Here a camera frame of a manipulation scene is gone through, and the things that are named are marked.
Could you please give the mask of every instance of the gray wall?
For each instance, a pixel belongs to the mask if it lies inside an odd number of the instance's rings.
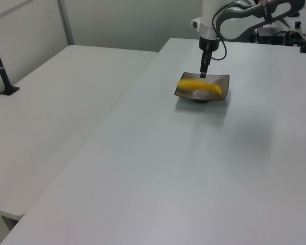
[[[0,18],[0,56],[13,84],[65,47],[57,0],[34,0]]]
[[[75,44],[158,52],[170,37],[198,39],[202,0],[61,0]]]

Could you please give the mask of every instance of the dark plate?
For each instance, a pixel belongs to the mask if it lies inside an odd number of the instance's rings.
[[[206,103],[209,101],[222,101],[226,98],[228,94],[229,82],[230,82],[229,75],[206,75],[206,78],[201,78],[200,74],[185,72],[182,76],[182,79],[198,79],[205,81],[207,83],[216,83],[220,85],[222,91],[222,95],[218,95],[215,93],[209,93],[207,91],[202,91],[202,90],[196,90],[196,91],[183,90],[177,87],[177,89],[174,92],[174,95],[182,98],[192,99],[200,103]]]

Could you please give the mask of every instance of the equipment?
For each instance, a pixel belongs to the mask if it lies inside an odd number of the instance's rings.
[[[306,8],[306,0],[204,0],[203,15],[192,20],[199,31],[199,47],[203,50],[200,77],[205,78],[211,59],[226,57],[224,41],[235,42],[252,30],[281,20]],[[212,57],[212,52],[222,42],[225,55],[221,59]]]
[[[0,94],[12,95],[14,92],[19,90],[18,87],[14,87],[14,86],[11,85],[1,58],[0,58],[0,76],[2,78],[2,81],[3,81],[4,85],[5,85],[5,90],[2,91]]]

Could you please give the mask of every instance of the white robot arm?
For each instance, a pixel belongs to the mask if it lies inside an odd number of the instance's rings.
[[[220,39],[235,42],[251,30],[280,20],[306,8],[306,0],[204,0],[203,15],[192,21],[199,31],[199,47],[203,50],[201,77],[205,78],[212,52]]]

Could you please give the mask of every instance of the table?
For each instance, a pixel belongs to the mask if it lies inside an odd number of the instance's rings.
[[[197,104],[198,41],[170,39],[2,244],[305,245],[306,54],[227,47],[227,99]]]
[[[0,215],[29,210],[155,56],[72,45],[0,95]]]

